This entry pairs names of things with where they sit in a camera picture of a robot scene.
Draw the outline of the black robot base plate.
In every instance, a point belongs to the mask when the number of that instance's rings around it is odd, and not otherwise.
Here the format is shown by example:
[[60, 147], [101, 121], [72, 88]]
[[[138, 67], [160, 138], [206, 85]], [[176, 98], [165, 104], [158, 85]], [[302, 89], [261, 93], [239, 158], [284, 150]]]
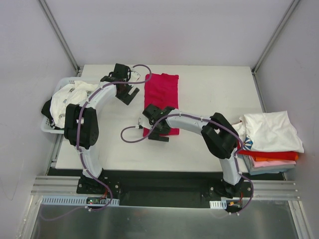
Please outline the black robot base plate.
[[249, 199], [253, 187], [246, 179], [236, 186], [227, 186], [220, 172], [169, 172], [104, 170], [98, 178], [81, 176], [77, 194], [108, 196], [121, 206], [209, 208], [211, 201], [230, 196], [233, 200]]

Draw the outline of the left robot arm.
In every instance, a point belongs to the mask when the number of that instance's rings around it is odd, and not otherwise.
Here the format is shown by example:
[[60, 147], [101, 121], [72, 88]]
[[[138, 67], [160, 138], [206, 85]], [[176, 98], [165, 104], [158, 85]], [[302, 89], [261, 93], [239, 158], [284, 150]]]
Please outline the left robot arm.
[[103, 168], [95, 144], [99, 137], [98, 113], [113, 98], [129, 105], [139, 92], [128, 84], [133, 69], [115, 64], [114, 70], [104, 76], [97, 88], [80, 103], [66, 107], [64, 137], [74, 146], [82, 164], [81, 178], [88, 182], [88, 188], [99, 194], [105, 190], [106, 182], [101, 178]]

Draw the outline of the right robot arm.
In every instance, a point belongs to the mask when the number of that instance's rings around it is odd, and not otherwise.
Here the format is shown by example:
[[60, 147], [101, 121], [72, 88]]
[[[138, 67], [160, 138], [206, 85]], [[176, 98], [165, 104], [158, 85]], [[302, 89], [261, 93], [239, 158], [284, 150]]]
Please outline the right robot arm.
[[219, 159], [223, 179], [213, 189], [216, 194], [233, 198], [242, 191], [243, 178], [235, 152], [239, 135], [229, 121], [220, 113], [211, 117], [200, 117], [184, 113], [173, 107], [160, 109], [150, 104], [144, 111], [151, 126], [148, 139], [168, 142], [166, 136], [171, 129], [183, 129], [203, 137], [209, 152]]

